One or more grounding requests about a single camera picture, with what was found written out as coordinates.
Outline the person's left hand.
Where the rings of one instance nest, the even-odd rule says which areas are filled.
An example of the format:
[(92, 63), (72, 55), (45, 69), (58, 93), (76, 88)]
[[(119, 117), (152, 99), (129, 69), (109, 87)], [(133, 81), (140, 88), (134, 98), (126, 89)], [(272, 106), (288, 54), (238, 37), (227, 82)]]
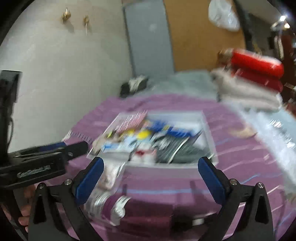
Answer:
[(7, 217), (8, 222), (16, 227), (28, 238), (29, 219), (32, 201), (35, 195), (36, 186), (29, 185), (16, 189), (17, 197), (15, 197), (14, 190), (1, 187), (1, 208)]

